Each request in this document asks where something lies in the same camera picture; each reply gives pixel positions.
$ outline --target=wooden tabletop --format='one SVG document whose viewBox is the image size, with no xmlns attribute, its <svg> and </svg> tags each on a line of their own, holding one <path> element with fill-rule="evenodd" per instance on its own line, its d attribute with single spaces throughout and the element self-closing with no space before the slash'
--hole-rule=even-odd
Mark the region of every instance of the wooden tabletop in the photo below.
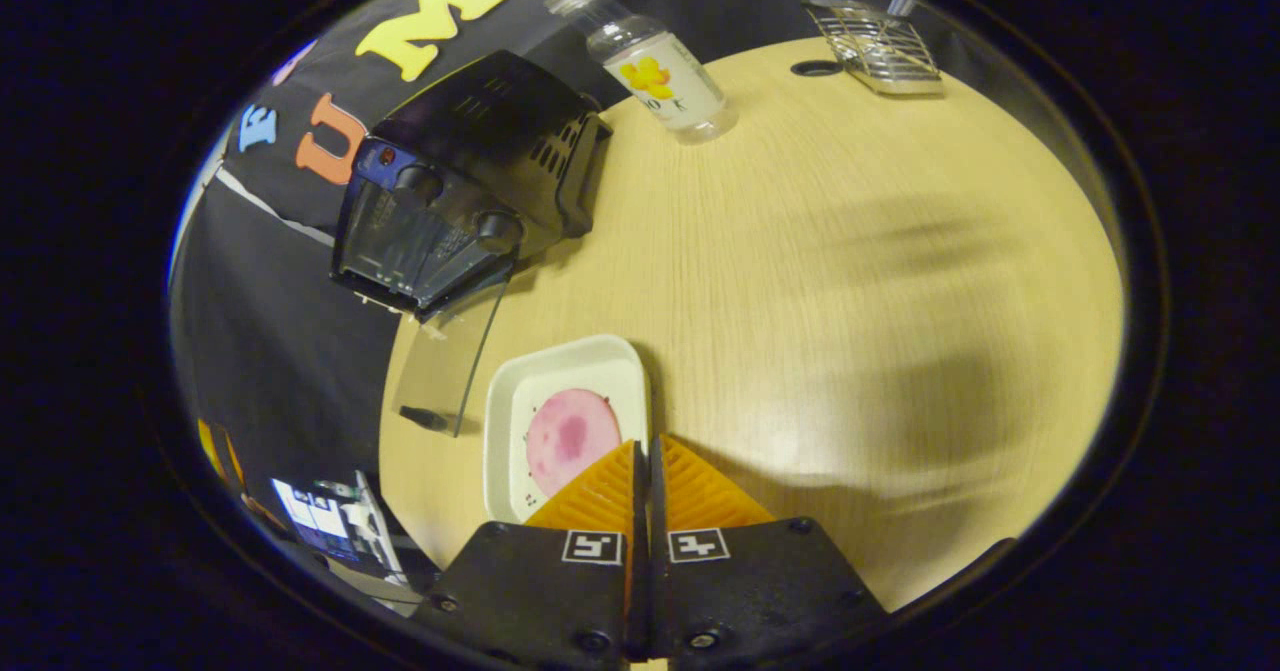
<svg viewBox="0 0 1280 671">
<path fill-rule="evenodd" d="M 788 70 L 829 58 L 804 38 L 709 64 L 741 120 L 701 146 L 635 100 L 605 111 L 595 228 L 512 282 L 456 439 L 401 419 L 397 393 L 470 359 L 401 323 L 381 490 L 433 560 L 486 520 L 494 370 L 598 333 L 640 351 L 655 432 L 774 515 L 818 519 L 891 611 L 1052 501 L 1119 361 L 1102 225 L 1051 151 L 959 79 L 893 100 Z"/>
</svg>

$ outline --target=pink ham slice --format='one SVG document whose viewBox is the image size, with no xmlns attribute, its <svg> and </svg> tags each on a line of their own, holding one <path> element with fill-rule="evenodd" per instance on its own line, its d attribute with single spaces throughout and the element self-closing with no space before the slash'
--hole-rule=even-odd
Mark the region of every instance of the pink ham slice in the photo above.
<svg viewBox="0 0 1280 671">
<path fill-rule="evenodd" d="M 620 443 L 618 420 L 607 401 L 586 389 L 562 391 L 529 425 L 529 471 L 550 498 Z"/>
</svg>

